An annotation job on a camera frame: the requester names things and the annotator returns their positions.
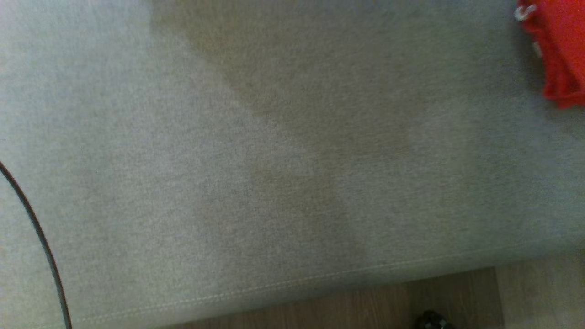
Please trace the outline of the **grey fabric sofa seat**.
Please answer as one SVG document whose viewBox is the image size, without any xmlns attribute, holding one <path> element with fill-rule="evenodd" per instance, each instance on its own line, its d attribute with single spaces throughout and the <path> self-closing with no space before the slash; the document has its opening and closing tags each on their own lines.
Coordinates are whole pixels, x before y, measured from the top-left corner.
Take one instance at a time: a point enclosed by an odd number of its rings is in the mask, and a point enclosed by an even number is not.
<svg viewBox="0 0 585 329">
<path fill-rule="evenodd" d="M 73 329 L 585 248 L 515 0 L 0 0 L 0 162 Z"/>
</svg>

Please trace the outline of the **red garment wide white band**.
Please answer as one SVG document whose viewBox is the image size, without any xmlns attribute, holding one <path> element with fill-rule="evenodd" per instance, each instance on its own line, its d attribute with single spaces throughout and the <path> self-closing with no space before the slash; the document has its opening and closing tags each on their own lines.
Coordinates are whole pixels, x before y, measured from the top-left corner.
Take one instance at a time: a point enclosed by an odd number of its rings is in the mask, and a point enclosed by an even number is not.
<svg viewBox="0 0 585 329">
<path fill-rule="evenodd" d="M 543 63 L 543 96 L 585 107 L 585 0 L 516 0 L 513 15 Z"/>
</svg>

